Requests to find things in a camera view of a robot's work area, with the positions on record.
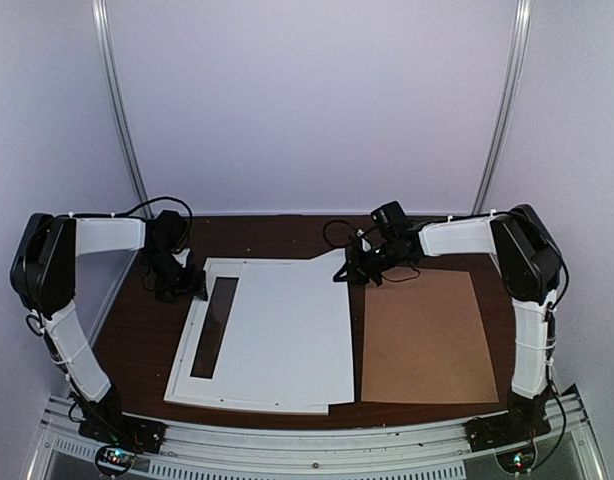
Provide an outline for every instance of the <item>white sheet of paper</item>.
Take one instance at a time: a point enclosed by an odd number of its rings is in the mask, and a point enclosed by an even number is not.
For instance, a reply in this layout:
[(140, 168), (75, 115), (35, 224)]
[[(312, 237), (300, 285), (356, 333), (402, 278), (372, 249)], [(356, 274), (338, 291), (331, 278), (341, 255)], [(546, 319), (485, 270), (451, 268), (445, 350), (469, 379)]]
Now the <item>white sheet of paper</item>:
[(284, 404), (354, 401), (342, 250), (293, 265), (245, 264), (214, 378), (225, 397)]

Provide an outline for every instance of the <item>black cable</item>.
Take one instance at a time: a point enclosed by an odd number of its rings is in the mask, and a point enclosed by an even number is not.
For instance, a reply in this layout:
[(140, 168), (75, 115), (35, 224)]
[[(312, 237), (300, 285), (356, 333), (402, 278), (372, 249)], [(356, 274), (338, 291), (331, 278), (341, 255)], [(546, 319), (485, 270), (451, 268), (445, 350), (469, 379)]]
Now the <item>black cable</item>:
[(76, 405), (78, 405), (76, 402), (72, 403), (71, 407), (69, 407), (69, 412), (67, 412), (67, 416), (69, 417), (69, 420), (71, 420), (74, 423), (83, 423), (83, 420), (76, 420), (74, 417), (72, 417), (72, 413), (74, 413), (74, 409), (76, 408)]
[(391, 283), (408, 282), (410, 280), (416, 280), (418, 277), (420, 277), (420, 270), (418, 270), (413, 265), (409, 265), (409, 268), (411, 268), (414, 272), (416, 272), (416, 275), (414, 275), (412, 277), (398, 278), (398, 279), (389, 278), (389, 277), (386, 277), (385, 275), (381, 275), (381, 277), (382, 277), (383, 280), (386, 280), (387, 282), (391, 282)]
[(156, 289), (155, 284), (153, 287), (147, 286), (147, 280), (149, 279), (150, 275), (151, 275), (151, 265), (147, 265), (147, 271), (145, 272), (145, 275), (143, 275), (143, 278), (141, 280), (141, 283), (143, 284), (143, 290), (147, 292), (153, 292)]
[(556, 403), (558, 404), (560, 413), (563, 416), (563, 427), (562, 427), (562, 430), (560, 431), (560, 435), (558, 436), (558, 440), (556, 440), (556, 444), (549, 451), (549, 453), (540, 461), (540, 463), (538, 463), (538, 465), (531, 467), (530, 472), (533, 472), (534, 470), (542, 467), (545, 464), (545, 462), (549, 460), (549, 458), (558, 449), (558, 446), (560, 445), (560, 443), (563, 441), (563, 437), (565, 436), (565, 432), (567, 431), (567, 413), (565, 413), (565, 407), (563, 407), (563, 403), (560, 400), (560, 395), (558, 394), (558, 391), (556, 390), (556, 385), (554, 385), (554, 381), (551, 379), (549, 367), (547, 367), (547, 383), (549, 385), (549, 388), (551, 389), (551, 393), (554, 395), (554, 400), (556, 400)]
[(189, 220), (187, 222), (187, 229), (185, 230), (185, 233), (181, 237), (180, 242), (178, 243), (178, 245), (176, 246), (176, 249), (174, 250), (174, 253), (180, 253), (185, 248), (187, 248), (187, 246), (189, 244), (189, 238), (191, 236), (191, 227), (192, 227), (192, 224), (193, 224), (193, 221), (194, 221), (194, 214), (191, 211), (191, 207), (187, 203), (185, 203), (183, 200), (181, 200), (180, 198), (171, 197), (169, 195), (163, 195), (163, 196), (160, 196), (160, 197), (155, 197), (155, 198), (152, 198), (152, 199), (147, 200), (145, 202), (139, 203), (135, 207), (130, 208), (129, 210), (127, 210), (126, 212), (120, 212), (120, 213), (116, 214), (116, 216), (117, 217), (129, 217), (130, 215), (132, 215), (133, 213), (137, 212), (141, 208), (146, 207), (147, 205), (151, 205), (152, 203), (163, 202), (163, 201), (170, 201), (170, 202), (178, 203), (179, 205), (182, 205), (185, 208), (185, 210), (187, 210), (187, 214), (188, 214), (188, 217), (189, 217)]
[(329, 236), (327, 235), (327, 230), (332, 225), (345, 225), (345, 226), (349, 227), (354, 234), (356, 234), (358, 229), (356, 227), (354, 227), (351, 222), (348, 222), (347, 220), (342, 220), (342, 219), (329, 220), (328, 222), (326, 222), (323, 225), (323, 229), (322, 229), (321, 233), (322, 233), (322, 236), (323, 236), (323, 240), (325, 241), (325, 243), (328, 246), (330, 246), (333, 249), (346, 248), (346, 247), (350, 246), (353, 242), (347, 242), (347, 243), (344, 243), (344, 244), (337, 245), (337, 244), (333, 243), (331, 240), (329, 240)]
[(31, 326), (31, 323), (29, 323), (30, 320), (35, 320), (37, 323), (41, 323), (40, 319), (33, 314), (29, 314), (25, 317), (25, 323), (27, 324), (27, 328), (29, 328), (29, 330), (31, 331), (31, 333), (33, 333), (34, 335), (36, 335), (37, 337), (42, 338), (42, 336), (44, 335), (44, 333), (41, 330), (36, 330), (35, 327)]

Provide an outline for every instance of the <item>cardboard sheet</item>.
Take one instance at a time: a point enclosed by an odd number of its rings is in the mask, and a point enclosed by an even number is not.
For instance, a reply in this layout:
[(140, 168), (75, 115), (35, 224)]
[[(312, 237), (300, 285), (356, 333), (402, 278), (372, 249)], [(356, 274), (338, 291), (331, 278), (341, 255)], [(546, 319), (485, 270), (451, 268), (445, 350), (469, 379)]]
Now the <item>cardboard sheet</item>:
[[(412, 271), (386, 275), (399, 279)], [(367, 287), (362, 400), (498, 402), (468, 272), (422, 269), (415, 280)]]

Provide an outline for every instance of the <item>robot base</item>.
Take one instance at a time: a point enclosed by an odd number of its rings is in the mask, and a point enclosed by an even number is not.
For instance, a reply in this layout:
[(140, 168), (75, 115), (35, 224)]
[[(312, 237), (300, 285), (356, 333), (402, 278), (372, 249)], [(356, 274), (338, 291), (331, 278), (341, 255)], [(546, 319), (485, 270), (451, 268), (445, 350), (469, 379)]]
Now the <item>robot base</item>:
[(117, 445), (129, 452), (136, 450), (136, 444), (142, 452), (154, 454), (160, 452), (160, 446), (163, 443), (165, 429), (167, 428), (164, 423), (129, 417), (127, 415), (123, 415), (122, 422), (122, 431), (127, 432), (127, 436), (129, 437), (128, 440), (120, 442), (114, 440), (109, 434), (109, 431), (100, 428), (100, 423), (95, 419), (84, 420), (78, 428), (78, 434), (83, 437), (92, 438), (98, 442)]
[(551, 432), (545, 415), (549, 389), (533, 399), (509, 392), (508, 412), (485, 418), (474, 418), (465, 424), (472, 452), (500, 448), (530, 441)]

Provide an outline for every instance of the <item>wooden table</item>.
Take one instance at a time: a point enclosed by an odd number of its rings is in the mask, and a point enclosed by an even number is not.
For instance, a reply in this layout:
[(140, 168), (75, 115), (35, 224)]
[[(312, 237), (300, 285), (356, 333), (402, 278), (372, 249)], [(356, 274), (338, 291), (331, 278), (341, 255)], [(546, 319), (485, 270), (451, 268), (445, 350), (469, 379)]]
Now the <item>wooden table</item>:
[[(207, 257), (312, 258), (330, 248), (321, 227), (331, 217), (196, 217), (190, 246), (194, 261)], [(368, 217), (347, 218), (367, 228)], [(338, 235), (344, 241), (344, 235)], [(213, 410), (163, 400), (190, 298), (178, 305), (156, 302), (143, 290), (145, 268), (135, 264), (94, 347), (118, 387), (128, 413), (229, 427), (334, 429), (408, 425), (472, 417), (505, 408), (514, 369), (514, 314), (509, 295), (486, 255), (425, 259), (424, 268), (469, 271), (480, 307), (500, 397), (499, 404), (398, 405), (355, 402), (333, 405), (328, 416), (276, 415)], [(363, 362), (364, 287), (350, 287), (356, 399)]]

